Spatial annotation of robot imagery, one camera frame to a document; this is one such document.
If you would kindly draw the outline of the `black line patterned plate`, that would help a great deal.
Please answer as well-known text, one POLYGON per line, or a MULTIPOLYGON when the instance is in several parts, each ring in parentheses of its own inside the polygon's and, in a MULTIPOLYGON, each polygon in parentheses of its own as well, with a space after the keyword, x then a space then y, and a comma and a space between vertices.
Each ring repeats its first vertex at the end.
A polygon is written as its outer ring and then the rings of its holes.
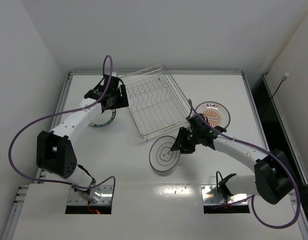
POLYGON ((165 135, 153 143, 149 151, 149 164, 154 171, 165 173, 176 166, 181 152, 180 150, 171 150, 175 141, 175 137, 165 135))

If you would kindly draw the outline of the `green rimmed white plate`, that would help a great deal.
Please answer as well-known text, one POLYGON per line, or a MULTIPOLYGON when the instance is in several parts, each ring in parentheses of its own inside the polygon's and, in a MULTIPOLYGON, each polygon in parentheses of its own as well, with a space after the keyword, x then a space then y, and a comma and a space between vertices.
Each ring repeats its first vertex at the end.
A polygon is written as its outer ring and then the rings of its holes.
POLYGON ((111 124, 117 115, 117 110, 106 110, 97 117, 95 117, 89 124, 93 128, 103 128, 111 124))

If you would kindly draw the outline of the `orange patterned white plate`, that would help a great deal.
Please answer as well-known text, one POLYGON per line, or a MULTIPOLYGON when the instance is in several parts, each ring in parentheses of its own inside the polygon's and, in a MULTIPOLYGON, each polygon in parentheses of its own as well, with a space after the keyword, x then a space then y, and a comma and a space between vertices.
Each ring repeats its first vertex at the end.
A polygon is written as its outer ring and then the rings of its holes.
POLYGON ((231 115, 228 109, 215 101, 205 101, 200 103, 195 110, 203 114, 208 123, 213 127, 221 127, 226 129, 231 122, 231 115))

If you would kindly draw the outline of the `metal wire dish rack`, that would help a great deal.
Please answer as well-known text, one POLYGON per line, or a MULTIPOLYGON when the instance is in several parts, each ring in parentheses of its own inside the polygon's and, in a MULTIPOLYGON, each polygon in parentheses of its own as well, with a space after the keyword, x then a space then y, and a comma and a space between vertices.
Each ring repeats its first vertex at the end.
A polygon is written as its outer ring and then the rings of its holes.
POLYGON ((164 64, 120 77, 125 84, 129 112, 142 140, 166 134, 187 124, 190 106, 164 64))

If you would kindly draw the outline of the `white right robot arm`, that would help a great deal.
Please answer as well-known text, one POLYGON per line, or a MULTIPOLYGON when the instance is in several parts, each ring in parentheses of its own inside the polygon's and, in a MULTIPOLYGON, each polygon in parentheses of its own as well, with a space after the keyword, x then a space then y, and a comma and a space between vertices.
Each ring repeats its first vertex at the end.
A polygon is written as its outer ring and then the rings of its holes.
POLYGON ((220 126, 212 129, 202 113, 187 117, 187 121, 189 127, 179 129, 171 151, 192 154, 197 145, 202 145, 232 157, 252 171, 245 176, 231 173, 219 181, 216 191, 222 199, 236 194, 257 195, 275 205, 294 189, 292 175, 286 172, 287 167, 281 166, 287 159, 281 150, 265 153, 228 139, 221 135, 226 129, 220 126))

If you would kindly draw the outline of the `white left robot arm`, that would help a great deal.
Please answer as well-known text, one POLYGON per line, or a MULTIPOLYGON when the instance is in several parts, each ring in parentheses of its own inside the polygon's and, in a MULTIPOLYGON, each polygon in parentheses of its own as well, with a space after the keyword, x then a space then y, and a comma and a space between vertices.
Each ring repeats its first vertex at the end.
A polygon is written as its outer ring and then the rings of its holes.
POLYGON ((74 145, 82 131, 100 114, 129 106, 124 82, 108 74, 89 90, 64 121, 37 136, 36 165, 71 185, 79 196, 91 203, 101 198, 101 189, 90 173, 78 163, 74 145))

